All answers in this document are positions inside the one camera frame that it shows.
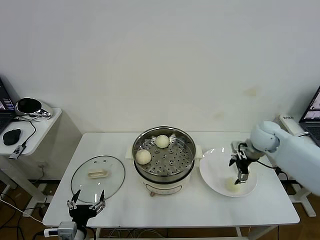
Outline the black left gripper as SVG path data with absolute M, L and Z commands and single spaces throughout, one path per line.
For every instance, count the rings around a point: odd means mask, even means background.
M 76 205 L 80 192 L 81 190 L 79 189 L 72 196 L 71 200 L 67 201 L 67 206 L 69 208 L 69 216 L 76 223 L 77 227 L 86 227 L 89 219 L 95 218 L 97 213 L 100 213 L 106 207 L 105 191 L 102 190 L 99 201 L 92 206 L 89 204 Z

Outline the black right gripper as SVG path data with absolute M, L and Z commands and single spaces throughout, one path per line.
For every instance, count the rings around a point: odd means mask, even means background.
M 232 157 L 230 159 L 228 166 L 230 167 L 236 163 L 238 174 L 234 185 L 239 185 L 247 182 L 249 177 L 249 165 L 251 164 L 251 161 L 247 158 L 245 152 L 242 150 L 237 150 L 235 156 L 236 158 Z

